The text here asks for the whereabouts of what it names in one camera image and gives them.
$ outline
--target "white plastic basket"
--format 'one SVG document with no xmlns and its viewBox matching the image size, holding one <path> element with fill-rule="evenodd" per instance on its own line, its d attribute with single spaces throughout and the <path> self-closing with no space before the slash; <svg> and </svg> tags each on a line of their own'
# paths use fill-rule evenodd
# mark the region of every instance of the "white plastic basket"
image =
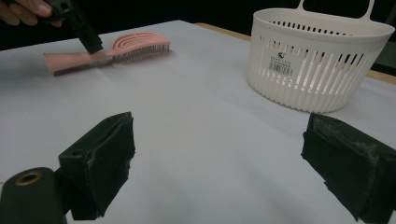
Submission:
<svg viewBox="0 0 396 224">
<path fill-rule="evenodd" d="M 371 21 L 374 0 L 359 19 L 296 9 L 253 15 L 249 85 L 279 104 L 307 112 L 346 105 L 394 32 Z"/>
</svg>

